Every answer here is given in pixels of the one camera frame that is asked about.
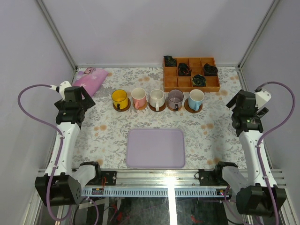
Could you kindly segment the beige speckled cup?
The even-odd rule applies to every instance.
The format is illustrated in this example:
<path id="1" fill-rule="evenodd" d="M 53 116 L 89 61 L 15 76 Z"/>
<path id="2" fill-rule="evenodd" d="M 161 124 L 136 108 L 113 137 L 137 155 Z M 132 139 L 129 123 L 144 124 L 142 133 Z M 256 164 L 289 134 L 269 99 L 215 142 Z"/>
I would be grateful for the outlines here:
<path id="1" fill-rule="evenodd" d="M 165 94 L 162 90 L 155 89 L 150 92 L 149 104 L 158 112 L 159 108 L 165 104 Z"/>

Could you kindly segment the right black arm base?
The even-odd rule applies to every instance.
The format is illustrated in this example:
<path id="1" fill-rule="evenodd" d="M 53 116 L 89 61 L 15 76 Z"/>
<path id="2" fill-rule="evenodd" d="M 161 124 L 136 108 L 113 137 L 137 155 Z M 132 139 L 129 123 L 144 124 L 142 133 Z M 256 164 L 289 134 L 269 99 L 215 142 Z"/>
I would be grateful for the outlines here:
<path id="1" fill-rule="evenodd" d="M 228 183 L 222 177 L 225 166 L 223 162 L 219 162 L 213 170 L 199 169 L 194 178 L 199 180 L 200 186 L 227 186 Z"/>

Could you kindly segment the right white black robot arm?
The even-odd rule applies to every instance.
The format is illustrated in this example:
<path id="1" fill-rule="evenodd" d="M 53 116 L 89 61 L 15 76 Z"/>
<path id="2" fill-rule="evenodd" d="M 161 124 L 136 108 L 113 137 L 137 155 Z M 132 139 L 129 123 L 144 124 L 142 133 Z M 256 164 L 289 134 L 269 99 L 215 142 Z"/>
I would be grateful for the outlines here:
<path id="1" fill-rule="evenodd" d="M 240 90 L 226 105 L 232 109 L 232 126 L 244 150 L 248 177 L 244 178 L 238 166 L 229 162 L 218 162 L 213 177 L 217 184 L 227 183 L 232 188 L 242 215 L 273 217 L 287 198 L 286 191 L 278 187 L 266 167 L 261 117 L 269 111 L 265 104 L 270 99 L 266 90 Z"/>

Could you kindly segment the light blue cup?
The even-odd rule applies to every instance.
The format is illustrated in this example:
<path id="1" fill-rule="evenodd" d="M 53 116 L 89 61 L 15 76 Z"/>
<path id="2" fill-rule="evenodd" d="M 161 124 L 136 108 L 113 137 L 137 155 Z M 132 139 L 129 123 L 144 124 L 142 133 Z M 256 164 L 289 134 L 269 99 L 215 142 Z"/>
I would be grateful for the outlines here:
<path id="1" fill-rule="evenodd" d="M 198 111 L 200 109 L 200 106 L 203 103 L 203 100 L 204 100 L 204 93 L 201 90 L 194 89 L 190 91 L 189 98 L 188 98 L 188 105 L 192 110 Z"/>

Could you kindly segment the light wooden coaster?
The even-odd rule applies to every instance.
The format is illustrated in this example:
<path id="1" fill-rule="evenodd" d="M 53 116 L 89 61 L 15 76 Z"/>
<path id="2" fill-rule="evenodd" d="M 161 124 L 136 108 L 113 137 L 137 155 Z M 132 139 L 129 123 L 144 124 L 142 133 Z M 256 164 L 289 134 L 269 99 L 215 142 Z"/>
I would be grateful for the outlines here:
<path id="1" fill-rule="evenodd" d="M 139 107 L 139 108 L 135 107 L 135 103 L 133 103 L 132 105 L 133 105 L 133 108 L 136 109 L 136 110 L 144 110 L 147 107 L 148 102 L 146 101 L 146 103 L 142 107 Z"/>
<path id="2" fill-rule="evenodd" d="M 182 109 L 182 106 L 173 109 L 173 108 L 171 108 L 171 107 L 169 106 L 169 104 L 167 104 L 167 107 L 168 107 L 169 110 L 174 111 L 174 112 L 178 112 L 178 111 L 180 111 L 180 110 Z"/>

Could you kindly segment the pink cup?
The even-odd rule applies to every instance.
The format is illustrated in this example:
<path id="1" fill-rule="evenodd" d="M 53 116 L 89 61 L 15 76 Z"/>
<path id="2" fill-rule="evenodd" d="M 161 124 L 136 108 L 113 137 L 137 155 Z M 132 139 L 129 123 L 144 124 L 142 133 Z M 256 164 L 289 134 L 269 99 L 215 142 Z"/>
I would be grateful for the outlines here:
<path id="1" fill-rule="evenodd" d="M 131 92 L 135 109 L 141 109 L 147 103 L 146 91 L 143 88 L 135 88 Z"/>

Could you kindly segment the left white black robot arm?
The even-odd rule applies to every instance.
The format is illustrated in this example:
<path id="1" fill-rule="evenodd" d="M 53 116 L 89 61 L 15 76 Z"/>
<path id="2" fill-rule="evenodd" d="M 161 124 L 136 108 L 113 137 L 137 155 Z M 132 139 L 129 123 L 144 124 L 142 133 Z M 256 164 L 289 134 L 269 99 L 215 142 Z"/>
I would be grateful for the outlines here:
<path id="1" fill-rule="evenodd" d="M 55 104 L 56 140 L 50 163 L 41 177 L 36 177 L 35 188 L 45 206 L 78 204 L 82 188 L 88 183 L 97 185 L 103 174 L 98 162 L 83 162 L 72 171 L 75 142 L 79 135 L 85 113 L 95 105 L 84 87 L 71 86 L 64 89 L 64 98 Z"/>

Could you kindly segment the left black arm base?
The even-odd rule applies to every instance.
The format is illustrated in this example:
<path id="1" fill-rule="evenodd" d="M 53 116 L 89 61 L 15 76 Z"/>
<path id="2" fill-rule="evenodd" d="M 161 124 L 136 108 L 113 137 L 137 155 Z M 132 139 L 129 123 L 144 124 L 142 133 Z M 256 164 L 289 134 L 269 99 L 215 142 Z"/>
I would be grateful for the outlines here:
<path id="1" fill-rule="evenodd" d="M 102 170 L 101 172 L 96 172 L 95 179 L 96 180 L 92 182 L 94 185 L 115 186 L 117 181 L 117 172 Z"/>

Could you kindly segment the yellow cup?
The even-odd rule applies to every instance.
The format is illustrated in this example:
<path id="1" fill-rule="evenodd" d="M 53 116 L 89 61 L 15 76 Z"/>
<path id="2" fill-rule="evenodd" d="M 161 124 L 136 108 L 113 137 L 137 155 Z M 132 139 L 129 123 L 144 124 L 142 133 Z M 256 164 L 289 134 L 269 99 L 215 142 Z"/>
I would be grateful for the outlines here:
<path id="1" fill-rule="evenodd" d="M 112 101 L 116 107 L 120 104 L 120 108 L 123 109 L 128 104 L 128 95 L 124 90 L 116 90 L 112 93 Z"/>

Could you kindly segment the purple grey cup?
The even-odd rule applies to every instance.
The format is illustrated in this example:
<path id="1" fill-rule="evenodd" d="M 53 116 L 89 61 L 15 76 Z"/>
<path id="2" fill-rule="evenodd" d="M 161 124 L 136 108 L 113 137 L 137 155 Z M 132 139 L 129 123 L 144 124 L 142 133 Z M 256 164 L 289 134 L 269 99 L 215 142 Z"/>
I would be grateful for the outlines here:
<path id="1" fill-rule="evenodd" d="M 167 103 L 173 109 L 182 106 L 184 94 L 180 90 L 172 90 L 168 93 Z"/>

